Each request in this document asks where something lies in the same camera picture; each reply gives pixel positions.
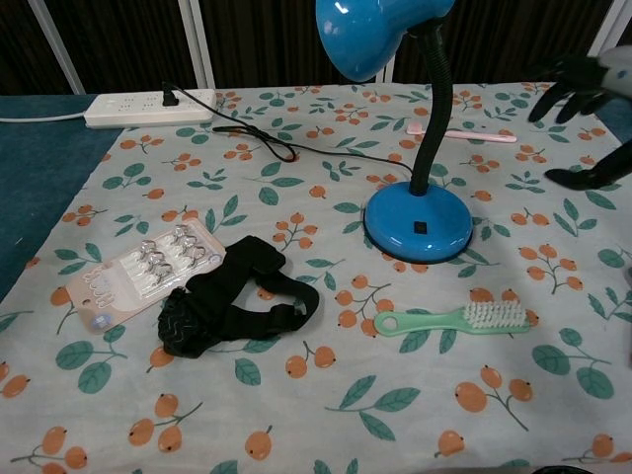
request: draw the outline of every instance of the power strip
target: power strip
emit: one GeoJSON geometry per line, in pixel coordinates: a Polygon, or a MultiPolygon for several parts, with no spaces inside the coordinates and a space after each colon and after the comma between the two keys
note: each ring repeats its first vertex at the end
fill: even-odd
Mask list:
{"type": "MultiPolygon", "coordinates": [[[[215,91],[212,89],[188,90],[192,96],[215,107],[215,91]]],[[[163,107],[162,91],[101,94],[90,105],[84,119],[89,128],[125,128],[127,126],[158,126],[203,123],[209,121],[212,112],[196,104],[178,91],[177,106],[163,107]]]]}

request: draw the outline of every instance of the lamp shade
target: lamp shade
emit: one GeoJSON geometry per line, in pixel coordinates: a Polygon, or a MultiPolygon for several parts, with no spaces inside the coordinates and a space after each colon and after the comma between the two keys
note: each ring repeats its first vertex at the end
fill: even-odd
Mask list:
{"type": "Polygon", "coordinates": [[[347,78],[373,77],[395,54],[406,30],[445,16],[454,0],[316,0],[318,33],[347,78]]]}

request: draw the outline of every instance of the floral tablecloth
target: floral tablecloth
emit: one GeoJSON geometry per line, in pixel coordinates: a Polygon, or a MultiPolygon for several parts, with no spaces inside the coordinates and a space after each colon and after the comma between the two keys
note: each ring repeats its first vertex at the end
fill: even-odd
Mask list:
{"type": "MultiPolygon", "coordinates": [[[[209,124],[125,130],[0,305],[0,471],[417,473],[450,466],[628,462],[630,180],[572,192],[543,177],[618,146],[594,117],[529,124],[546,84],[455,86],[434,181],[471,209],[451,262],[409,265],[363,235],[362,207],[406,180],[388,163],[302,152],[277,161],[209,124]],[[64,285],[197,216],[224,244],[259,236],[320,292],[298,332],[166,355],[160,305],[104,336],[64,285]],[[379,310],[519,299],[526,334],[376,336],[379,310]]],[[[427,86],[222,91],[223,110],[281,139],[412,164],[427,86]]],[[[215,120],[214,124],[224,120],[215,120]]],[[[282,300],[249,285],[238,304],[282,300]]]]}

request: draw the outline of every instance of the lamp base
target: lamp base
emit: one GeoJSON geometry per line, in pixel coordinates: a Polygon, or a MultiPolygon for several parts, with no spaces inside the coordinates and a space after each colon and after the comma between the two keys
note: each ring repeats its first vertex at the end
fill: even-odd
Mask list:
{"type": "Polygon", "coordinates": [[[436,264],[458,255],[472,236],[472,216],[450,191],[430,185],[423,196],[397,183],[373,195],[364,228],[382,252],[404,262],[436,264]]]}

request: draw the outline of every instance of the black power cord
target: black power cord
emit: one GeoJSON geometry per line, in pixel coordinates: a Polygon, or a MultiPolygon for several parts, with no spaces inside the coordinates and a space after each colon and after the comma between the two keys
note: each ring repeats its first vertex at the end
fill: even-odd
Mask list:
{"type": "Polygon", "coordinates": [[[260,128],[257,128],[253,125],[250,125],[242,120],[239,120],[238,118],[233,118],[231,116],[227,116],[226,114],[223,114],[220,111],[217,111],[216,109],[214,109],[213,107],[209,106],[208,104],[205,104],[203,101],[201,101],[200,99],[198,99],[197,97],[189,94],[187,91],[183,90],[182,88],[176,86],[175,84],[171,84],[169,82],[163,82],[163,92],[164,92],[164,101],[171,103],[173,101],[174,98],[172,98],[171,96],[173,96],[173,91],[179,91],[181,94],[183,94],[184,96],[188,97],[189,99],[191,99],[192,101],[194,101],[195,103],[201,105],[202,107],[204,107],[205,109],[210,110],[211,112],[213,112],[214,114],[216,114],[217,116],[222,117],[223,119],[227,119],[230,121],[234,121],[236,123],[239,123],[239,125],[225,125],[225,126],[214,126],[212,128],[213,131],[218,132],[218,133],[222,133],[222,132],[239,132],[239,133],[244,133],[247,135],[251,135],[254,136],[255,138],[260,139],[267,147],[268,149],[273,153],[273,155],[275,155],[276,158],[278,158],[280,161],[283,161],[285,163],[293,163],[294,161],[296,161],[298,159],[298,154],[296,153],[295,148],[299,148],[302,150],[309,150],[309,151],[313,151],[315,153],[320,153],[322,155],[329,155],[329,156],[352,156],[354,158],[362,158],[365,160],[371,160],[371,161],[380,161],[383,163],[387,163],[389,165],[396,165],[396,166],[401,166],[402,168],[406,168],[411,174],[413,173],[413,169],[408,166],[405,163],[399,163],[396,161],[390,161],[384,158],[376,158],[374,156],[366,156],[366,155],[360,155],[360,154],[356,154],[356,153],[342,153],[342,152],[336,152],[336,151],[324,151],[324,150],[319,150],[317,148],[312,148],[310,146],[306,146],[306,145],[300,145],[300,144],[296,144],[296,143],[287,143],[286,141],[283,141],[279,138],[276,138],[275,136],[270,135],[269,133],[261,130],[260,128]],[[276,146],[282,146],[284,148],[287,149],[287,151],[289,151],[291,158],[288,157],[284,157],[281,156],[276,150],[273,149],[273,145],[276,146]]]}

